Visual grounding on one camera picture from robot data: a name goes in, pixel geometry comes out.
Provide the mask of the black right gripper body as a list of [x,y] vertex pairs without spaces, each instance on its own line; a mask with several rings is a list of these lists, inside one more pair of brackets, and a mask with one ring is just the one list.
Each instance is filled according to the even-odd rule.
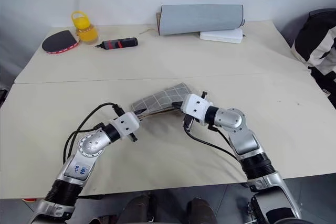
[[191,130],[194,118],[188,114],[185,115],[183,119],[183,128],[185,131],[189,132]]

